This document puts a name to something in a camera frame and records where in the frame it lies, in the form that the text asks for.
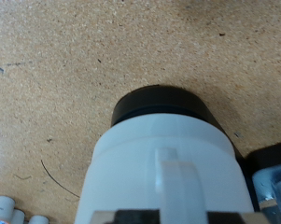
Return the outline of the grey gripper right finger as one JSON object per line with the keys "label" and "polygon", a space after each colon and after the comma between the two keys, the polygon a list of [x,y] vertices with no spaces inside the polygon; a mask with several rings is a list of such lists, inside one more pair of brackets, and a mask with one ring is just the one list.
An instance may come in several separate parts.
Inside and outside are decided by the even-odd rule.
{"label": "grey gripper right finger", "polygon": [[209,224],[265,224],[262,213],[208,212]]}

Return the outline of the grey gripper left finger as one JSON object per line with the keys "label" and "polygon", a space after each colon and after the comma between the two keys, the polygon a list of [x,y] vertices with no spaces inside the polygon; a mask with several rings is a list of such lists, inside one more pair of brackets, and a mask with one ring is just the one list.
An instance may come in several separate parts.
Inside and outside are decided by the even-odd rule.
{"label": "grey gripper left finger", "polygon": [[95,211],[90,224],[161,224],[158,210]]}

